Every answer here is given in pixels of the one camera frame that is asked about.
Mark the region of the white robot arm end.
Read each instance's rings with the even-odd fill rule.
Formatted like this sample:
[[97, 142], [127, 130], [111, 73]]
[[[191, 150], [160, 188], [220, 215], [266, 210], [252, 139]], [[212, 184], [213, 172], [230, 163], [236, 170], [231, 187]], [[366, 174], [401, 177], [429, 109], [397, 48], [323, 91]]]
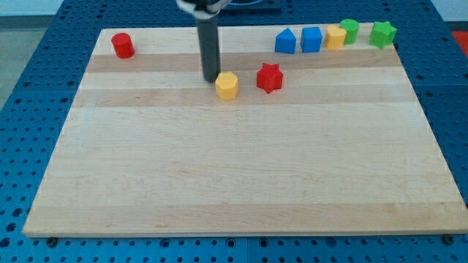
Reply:
[[209, 20], [224, 9], [231, 0], [176, 0], [178, 8], [198, 20]]

